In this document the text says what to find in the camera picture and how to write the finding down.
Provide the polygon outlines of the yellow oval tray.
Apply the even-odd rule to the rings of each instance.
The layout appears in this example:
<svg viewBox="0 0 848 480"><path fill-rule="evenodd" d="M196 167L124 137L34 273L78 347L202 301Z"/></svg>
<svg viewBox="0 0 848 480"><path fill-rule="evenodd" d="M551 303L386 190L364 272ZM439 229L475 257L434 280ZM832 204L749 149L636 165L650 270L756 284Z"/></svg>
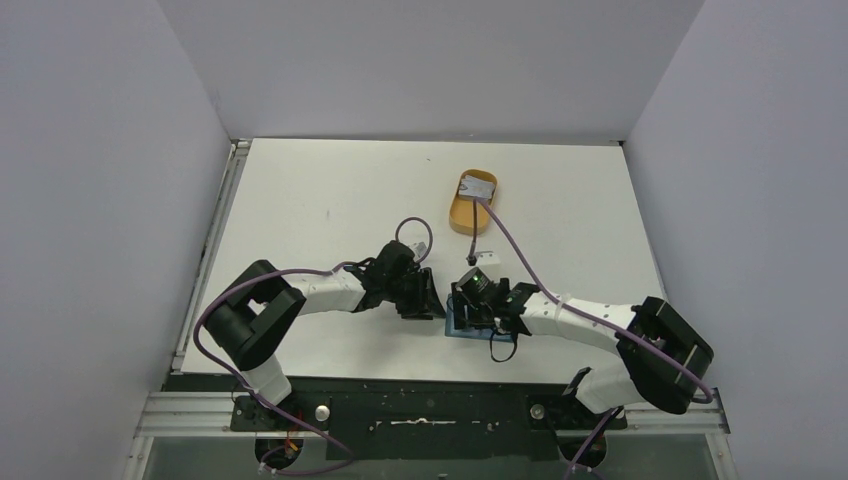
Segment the yellow oval tray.
<svg viewBox="0 0 848 480"><path fill-rule="evenodd" d="M468 199L459 197L457 195L458 185L460 179L466 174L495 182L496 190L494 193L494 197L489 201L483 199ZM483 204L486 204L490 209L492 209L494 207L494 202L497 193L498 180L494 174L479 169L468 169L464 171L460 175L460 178L457 182L457 187L455 189L455 193L449 209L449 225L451 226L451 228L457 233L469 236L473 235L474 227L477 227L478 234L483 233L488 228L491 221L491 217L488 213L488 210L483 207Z"/></svg>

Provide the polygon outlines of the blue leather card holder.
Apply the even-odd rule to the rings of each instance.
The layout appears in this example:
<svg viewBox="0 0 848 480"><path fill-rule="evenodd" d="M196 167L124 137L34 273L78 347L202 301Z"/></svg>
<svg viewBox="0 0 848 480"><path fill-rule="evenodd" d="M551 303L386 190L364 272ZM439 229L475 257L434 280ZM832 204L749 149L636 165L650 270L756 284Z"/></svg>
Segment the blue leather card holder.
<svg viewBox="0 0 848 480"><path fill-rule="evenodd" d="M496 328L464 297L450 295L446 301L445 335L447 337L511 342L511 337Z"/></svg>

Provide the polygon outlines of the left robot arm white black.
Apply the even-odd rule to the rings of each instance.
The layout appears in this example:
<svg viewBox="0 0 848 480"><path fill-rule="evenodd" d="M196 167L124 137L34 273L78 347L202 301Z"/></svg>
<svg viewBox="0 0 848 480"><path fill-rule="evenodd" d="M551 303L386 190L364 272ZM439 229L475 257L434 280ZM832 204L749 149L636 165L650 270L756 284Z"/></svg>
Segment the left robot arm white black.
<svg viewBox="0 0 848 480"><path fill-rule="evenodd" d="M397 240L375 257L343 262L331 270L278 270L257 260L206 307L194 327L193 340L207 332L227 355L225 367L259 395L256 414L272 429L295 419L291 382L276 357L277 348L299 315L323 312L359 313L388 302L405 320L445 318L430 268Z"/></svg>

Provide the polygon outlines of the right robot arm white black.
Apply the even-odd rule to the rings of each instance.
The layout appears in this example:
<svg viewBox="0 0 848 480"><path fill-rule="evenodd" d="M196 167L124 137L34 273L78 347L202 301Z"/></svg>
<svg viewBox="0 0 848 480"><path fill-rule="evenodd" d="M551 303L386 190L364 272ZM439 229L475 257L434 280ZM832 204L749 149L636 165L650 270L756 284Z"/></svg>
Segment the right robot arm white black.
<svg viewBox="0 0 848 480"><path fill-rule="evenodd" d="M555 336L616 356L604 368L586 367L564 391L562 412L586 427L615 407L647 402L681 415L709 403L703 378L714 359L708 342L665 300L604 304L554 295L533 283L490 279L474 267L451 285L457 324L512 339Z"/></svg>

